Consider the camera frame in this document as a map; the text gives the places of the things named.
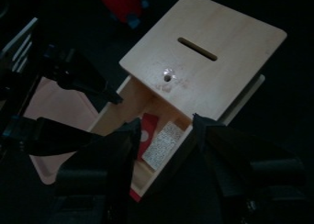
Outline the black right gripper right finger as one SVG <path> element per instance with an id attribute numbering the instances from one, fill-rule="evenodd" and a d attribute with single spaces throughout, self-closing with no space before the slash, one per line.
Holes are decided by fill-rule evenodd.
<path id="1" fill-rule="evenodd" d="M 213 172 L 222 224 L 308 224 L 299 158 L 200 115 L 192 117 L 202 159 Z"/>

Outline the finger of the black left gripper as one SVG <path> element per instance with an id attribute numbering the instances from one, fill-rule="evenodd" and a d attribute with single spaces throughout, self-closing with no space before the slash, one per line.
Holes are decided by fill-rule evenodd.
<path id="1" fill-rule="evenodd" d="M 77 151 L 100 136 L 57 121 L 38 118 L 25 140 L 23 150 L 35 156 L 51 156 Z"/>
<path id="2" fill-rule="evenodd" d="M 92 63 L 74 49 L 47 46 L 47 78 L 66 90 L 94 95 L 113 104 L 122 102 Z"/>

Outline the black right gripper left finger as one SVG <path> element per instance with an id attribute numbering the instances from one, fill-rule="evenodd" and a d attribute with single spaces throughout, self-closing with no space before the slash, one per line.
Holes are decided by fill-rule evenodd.
<path id="1" fill-rule="evenodd" d="M 141 122 L 133 119 L 78 149 L 58 168 L 47 224 L 126 224 Z"/>

